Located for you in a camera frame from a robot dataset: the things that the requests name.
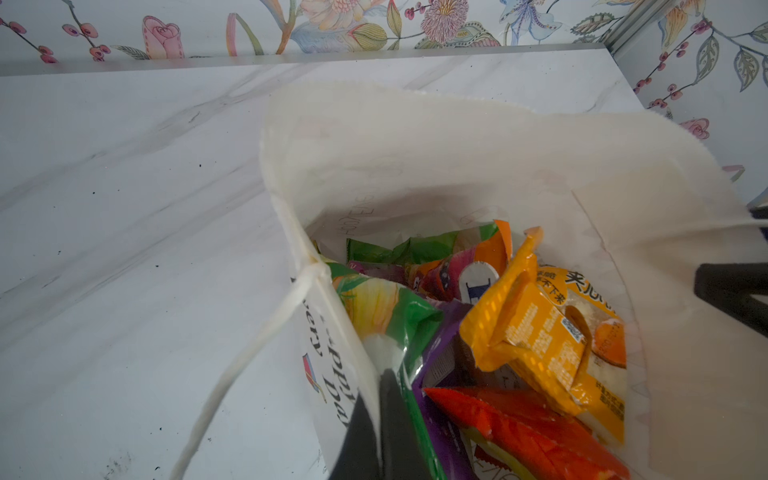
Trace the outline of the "purple snack bag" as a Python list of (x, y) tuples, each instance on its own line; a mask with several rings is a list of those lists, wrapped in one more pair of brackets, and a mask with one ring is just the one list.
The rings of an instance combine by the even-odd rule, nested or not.
[(439, 302), (443, 321), (422, 355), (422, 367), (411, 383), (416, 410), (414, 428), (419, 449), (433, 479), (474, 479), (467, 447), (460, 429), (428, 398), (427, 388), (459, 384), (455, 344), (469, 304)]

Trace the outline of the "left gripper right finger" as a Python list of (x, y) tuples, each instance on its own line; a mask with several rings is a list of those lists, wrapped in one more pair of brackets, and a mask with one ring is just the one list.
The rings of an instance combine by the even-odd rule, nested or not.
[(380, 380), (380, 452), (385, 480), (429, 480), (416, 431), (395, 373), (388, 369)]

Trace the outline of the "small red snack packet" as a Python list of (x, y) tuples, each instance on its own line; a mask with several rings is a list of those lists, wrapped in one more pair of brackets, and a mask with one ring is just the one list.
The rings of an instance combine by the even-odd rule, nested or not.
[(575, 419), (532, 390), (427, 388), (426, 395), (462, 427), (514, 457), (537, 479), (629, 479), (629, 469)]

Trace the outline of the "pink Foxs candy bag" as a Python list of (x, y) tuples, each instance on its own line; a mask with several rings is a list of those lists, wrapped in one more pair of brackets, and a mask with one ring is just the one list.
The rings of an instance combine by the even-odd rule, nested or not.
[(476, 304), (504, 273), (508, 259), (507, 243), (496, 235), (441, 260), (402, 265), (349, 260), (347, 266), (370, 277), (402, 284), (432, 299)]

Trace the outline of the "small orange snack packet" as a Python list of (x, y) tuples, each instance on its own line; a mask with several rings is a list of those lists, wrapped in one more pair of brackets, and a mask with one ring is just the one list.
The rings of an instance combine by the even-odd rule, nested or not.
[(587, 355), (587, 337), (550, 299), (552, 289), (537, 281), (542, 239), (540, 227), (525, 232), (504, 274), (462, 321), (460, 336), (479, 370), (508, 365), (552, 408), (576, 416), (583, 407), (571, 389)]

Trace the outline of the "white paper gift bag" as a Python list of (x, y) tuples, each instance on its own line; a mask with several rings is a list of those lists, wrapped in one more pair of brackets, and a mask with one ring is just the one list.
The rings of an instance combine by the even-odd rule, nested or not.
[[(338, 84), (271, 97), (260, 163), (294, 280), (222, 374), (172, 470), (182, 478), (224, 396), (286, 322), (300, 328), (310, 411), (329, 472), (355, 403), (380, 442), (380, 372), (333, 287), (349, 239), (387, 249), (506, 221), (511, 255), (543, 229), (538, 266), (583, 274), (625, 323), (625, 438), (602, 442), (510, 366), (483, 372), (460, 336), (459, 384), (532, 390), (577, 420), (629, 479), (767, 475), (767, 336), (699, 299), (701, 264), (767, 263), (754, 218), (710, 152), (647, 111), (540, 115), (490, 101)], [(473, 428), (474, 479), (537, 479)]]

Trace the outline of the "orange Foxs candy bag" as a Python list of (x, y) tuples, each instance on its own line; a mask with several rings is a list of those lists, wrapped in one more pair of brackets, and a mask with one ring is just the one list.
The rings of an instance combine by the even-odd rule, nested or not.
[(508, 222), (495, 220), (440, 235), (411, 237), (392, 249), (349, 239), (346, 253), (347, 266), (353, 270), (401, 284), (409, 282), (409, 269), (444, 260), (451, 262), (449, 274), (454, 277), (474, 262), (500, 271), (511, 255), (511, 229)]

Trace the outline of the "small orange candy packet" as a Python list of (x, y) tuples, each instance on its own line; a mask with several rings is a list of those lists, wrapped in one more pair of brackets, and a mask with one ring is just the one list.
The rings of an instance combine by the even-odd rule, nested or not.
[(568, 329), (585, 341), (575, 379), (563, 410), (576, 416), (604, 443), (620, 446), (625, 438), (627, 353), (625, 323), (583, 274), (542, 266), (537, 283), (564, 314)]

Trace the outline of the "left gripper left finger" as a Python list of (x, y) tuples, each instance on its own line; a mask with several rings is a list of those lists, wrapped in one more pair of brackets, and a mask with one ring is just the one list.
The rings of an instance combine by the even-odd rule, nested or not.
[(365, 401), (355, 403), (342, 449), (329, 480), (379, 480), (381, 468), (373, 422)]

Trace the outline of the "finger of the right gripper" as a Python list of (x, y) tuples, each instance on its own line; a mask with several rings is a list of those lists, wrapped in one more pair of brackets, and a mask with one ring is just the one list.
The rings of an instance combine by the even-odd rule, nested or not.
[(767, 336), (767, 263), (701, 264), (694, 294), (753, 331)]

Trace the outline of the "green Foxs candy bag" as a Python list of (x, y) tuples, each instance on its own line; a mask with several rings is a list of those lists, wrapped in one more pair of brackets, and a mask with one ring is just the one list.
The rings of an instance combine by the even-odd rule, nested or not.
[(445, 313), (437, 304), (396, 281), (365, 275), (336, 262), (328, 264), (333, 287), (376, 368), (393, 373), (407, 412), (408, 430), (429, 479), (446, 477), (424, 418), (424, 395), (416, 384), (424, 354)]

